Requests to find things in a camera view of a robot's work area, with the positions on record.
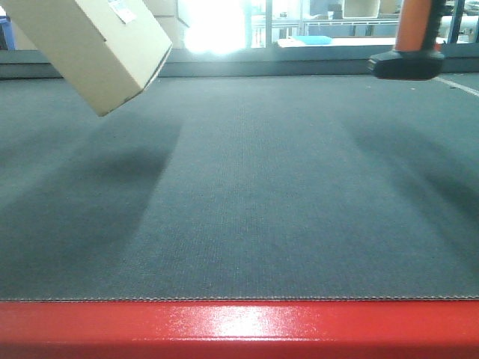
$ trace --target box label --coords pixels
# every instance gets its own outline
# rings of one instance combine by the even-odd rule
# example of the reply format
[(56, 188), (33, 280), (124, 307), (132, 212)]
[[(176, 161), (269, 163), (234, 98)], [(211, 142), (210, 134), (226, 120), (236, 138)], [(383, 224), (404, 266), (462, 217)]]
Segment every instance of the box label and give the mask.
[(108, 0), (108, 3), (125, 24), (136, 19), (136, 15), (126, 6), (124, 0)]

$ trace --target white container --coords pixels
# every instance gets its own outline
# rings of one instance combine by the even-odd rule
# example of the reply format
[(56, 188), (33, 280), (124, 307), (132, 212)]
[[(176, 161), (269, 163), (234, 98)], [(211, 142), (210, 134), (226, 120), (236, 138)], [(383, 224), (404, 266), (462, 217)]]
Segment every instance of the white container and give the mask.
[(375, 19), (379, 16), (380, 0), (343, 0), (344, 19)]
[(171, 49), (142, 0), (0, 2), (99, 116), (140, 94)]

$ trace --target cardboard box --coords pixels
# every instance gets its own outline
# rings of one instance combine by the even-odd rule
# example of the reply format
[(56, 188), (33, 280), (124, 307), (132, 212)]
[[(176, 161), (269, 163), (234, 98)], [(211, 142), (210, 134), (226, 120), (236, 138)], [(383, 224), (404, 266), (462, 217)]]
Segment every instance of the cardboard box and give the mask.
[(142, 0), (0, 4), (99, 116), (141, 93), (171, 50)]
[(27, 35), (25, 35), (25, 33), (16, 25), (15, 22), (12, 22), (12, 28), (17, 50), (38, 50), (37, 47), (30, 41)]
[(156, 20), (170, 37), (173, 47), (175, 49), (184, 49), (188, 28), (176, 17), (157, 17)]
[(379, 16), (380, 0), (343, 0), (344, 19), (375, 19)]
[(154, 16), (176, 16), (176, 0), (144, 0)]

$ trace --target glass window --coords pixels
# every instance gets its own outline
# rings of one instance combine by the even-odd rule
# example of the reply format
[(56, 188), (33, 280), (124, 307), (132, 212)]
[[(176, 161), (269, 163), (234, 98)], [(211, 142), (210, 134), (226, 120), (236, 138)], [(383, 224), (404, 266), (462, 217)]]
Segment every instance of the glass window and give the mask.
[[(402, 0), (144, 0), (176, 49), (393, 45)], [(478, 42), (479, 0), (447, 1), (440, 42)], [(35, 49), (0, 8), (0, 49)]]

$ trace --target conveyor belt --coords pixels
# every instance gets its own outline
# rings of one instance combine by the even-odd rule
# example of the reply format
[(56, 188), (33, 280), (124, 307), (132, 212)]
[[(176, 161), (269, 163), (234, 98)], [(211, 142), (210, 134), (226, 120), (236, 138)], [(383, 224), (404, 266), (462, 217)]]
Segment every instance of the conveyor belt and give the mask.
[(62, 80), (2, 82), (0, 300), (479, 298), (478, 105), (163, 79), (98, 118)]

